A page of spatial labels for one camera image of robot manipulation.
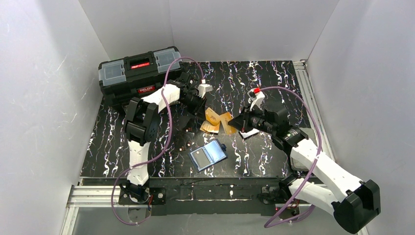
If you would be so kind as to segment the single orange credit card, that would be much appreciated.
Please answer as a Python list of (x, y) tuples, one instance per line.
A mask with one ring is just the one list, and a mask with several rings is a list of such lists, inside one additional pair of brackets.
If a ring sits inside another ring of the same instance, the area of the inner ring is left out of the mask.
[(220, 120), (226, 135), (231, 135), (237, 132), (237, 129), (229, 125), (229, 121), (232, 120), (232, 115), (230, 112), (221, 114)]

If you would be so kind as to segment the orange credit card stack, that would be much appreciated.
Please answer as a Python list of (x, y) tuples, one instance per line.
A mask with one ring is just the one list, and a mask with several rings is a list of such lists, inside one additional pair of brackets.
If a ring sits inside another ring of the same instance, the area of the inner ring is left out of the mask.
[(218, 134), (221, 123), (220, 115), (211, 108), (207, 108), (205, 110), (205, 117), (206, 120), (202, 123), (200, 130), (207, 133)]

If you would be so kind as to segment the navy blue card holder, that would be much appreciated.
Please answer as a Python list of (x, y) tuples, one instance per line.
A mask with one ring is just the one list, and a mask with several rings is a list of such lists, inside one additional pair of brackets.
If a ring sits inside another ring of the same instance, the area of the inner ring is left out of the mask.
[(218, 139), (214, 139), (191, 151), (188, 155), (196, 170), (201, 172), (226, 159), (228, 157), (226, 149), (225, 144), (220, 143)]

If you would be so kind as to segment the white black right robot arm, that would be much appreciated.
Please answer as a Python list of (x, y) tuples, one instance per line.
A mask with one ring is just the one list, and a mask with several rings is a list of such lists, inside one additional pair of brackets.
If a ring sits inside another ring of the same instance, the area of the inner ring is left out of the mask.
[(351, 234), (358, 233), (381, 212), (380, 187), (373, 180), (363, 181), (340, 167), (298, 127), (289, 123), (288, 110), (261, 110), (245, 107), (228, 124), (243, 134), (253, 129), (265, 132), (273, 144), (287, 156), (303, 164), (325, 187), (291, 175), (278, 185), (277, 195), (285, 200), (294, 197), (333, 215), (336, 222)]

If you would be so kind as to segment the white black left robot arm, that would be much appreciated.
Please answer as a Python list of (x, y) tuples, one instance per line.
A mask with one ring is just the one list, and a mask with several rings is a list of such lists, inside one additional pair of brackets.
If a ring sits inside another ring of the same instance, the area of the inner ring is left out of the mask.
[(127, 182), (121, 190), (137, 200), (143, 200), (145, 183), (149, 179), (147, 170), (150, 143), (156, 139), (159, 113), (173, 103), (181, 103), (194, 116), (202, 116), (205, 111), (205, 94), (212, 86), (202, 80), (200, 84), (183, 72), (179, 78), (168, 80), (167, 84), (142, 97), (132, 98), (126, 108), (125, 135), (129, 146), (129, 171)]

